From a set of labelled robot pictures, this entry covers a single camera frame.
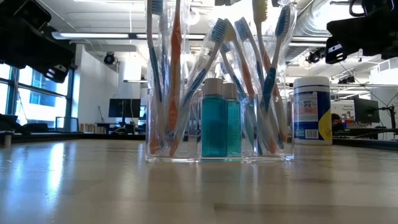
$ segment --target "ceiling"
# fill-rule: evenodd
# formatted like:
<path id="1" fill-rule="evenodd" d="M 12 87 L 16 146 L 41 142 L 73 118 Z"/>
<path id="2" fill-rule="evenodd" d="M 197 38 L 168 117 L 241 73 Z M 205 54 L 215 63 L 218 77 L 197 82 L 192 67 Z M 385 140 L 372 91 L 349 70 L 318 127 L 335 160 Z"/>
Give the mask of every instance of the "ceiling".
<path id="1" fill-rule="evenodd" d="M 105 3 L 105 0 L 37 1 L 51 13 L 53 19 L 50 25 L 61 32 L 146 32 L 144 0 L 117 0 L 119 3 Z M 214 21 L 220 14 L 225 13 L 225 6 L 214 6 L 214 1 L 192 0 L 193 12 L 191 16 L 195 17 L 195 13 L 198 12 L 200 19 L 196 24 L 191 25 L 191 34 L 206 34 L 210 29 L 211 21 Z M 241 17 L 245 16 L 245 13 L 251 13 L 251 4 L 245 1 L 251 2 L 251 0 L 242 0 L 237 3 L 240 5 L 237 7 L 238 12 L 236 16 Z M 299 16 L 306 16 L 307 13 L 300 15 L 300 11 L 305 9 L 311 0 L 296 0 L 295 2 L 297 3 Z M 348 11 L 348 7 L 342 8 L 342 10 Z M 128 56 L 126 49 L 135 49 L 142 58 L 143 67 L 146 67 L 146 62 L 149 58 L 147 42 L 145 40 L 101 40 L 84 42 L 84 44 L 86 44 L 88 50 L 94 52 L 99 57 L 102 57 L 107 51 L 113 48 L 116 56 L 123 59 Z M 190 42 L 191 47 L 199 47 L 200 44 L 200 42 Z M 124 49 L 123 51 L 125 52 L 117 53 L 120 48 Z M 366 82 L 369 76 L 369 69 L 381 62 L 379 57 L 364 57 L 362 62 L 359 62 L 359 55 L 352 55 L 342 63 L 343 66 L 340 64 L 327 65 L 323 61 L 309 67 L 305 62 L 306 54 L 308 54 L 308 50 L 304 51 L 305 49 L 306 47 L 289 49 L 289 53 L 293 52 L 293 54 L 288 55 L 291 61 L 286 71 L 288 82 L 292 82 L 298 77 L 310 75 L 332 77 L 341 74 L 345 69 L 354 70 L 356 75 L 363 77 L 363 81 Z"/>

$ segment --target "wooden table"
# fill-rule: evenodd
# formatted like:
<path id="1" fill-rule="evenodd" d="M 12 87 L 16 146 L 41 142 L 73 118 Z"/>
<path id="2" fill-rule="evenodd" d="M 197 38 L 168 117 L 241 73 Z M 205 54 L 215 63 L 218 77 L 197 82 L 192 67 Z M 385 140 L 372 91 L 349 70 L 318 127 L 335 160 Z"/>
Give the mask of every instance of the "wooden table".
<path id="1" fill-rule="evenodd" d="M 0 149 L 0 223 L 398 223 L 398 154 L 300 146 L 292 162 L 148 164 L 143 142 Z"/>

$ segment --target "computer monitor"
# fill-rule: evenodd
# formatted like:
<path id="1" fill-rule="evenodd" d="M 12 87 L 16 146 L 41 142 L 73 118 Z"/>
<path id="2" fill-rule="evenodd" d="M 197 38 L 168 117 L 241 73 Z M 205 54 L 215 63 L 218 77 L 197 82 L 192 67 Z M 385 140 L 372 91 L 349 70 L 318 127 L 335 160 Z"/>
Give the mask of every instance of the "computer monitor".
<path id="1" fill-rule="evenodd" d="M 110 118 L 139 118 L 140 99 L 110 99 Z"/>
<path id="2" fill-rule="evenodd" d="M 354 99 L 355 120 L 359 123 L 379 123 L 379 103 L 374 100 Z"/>

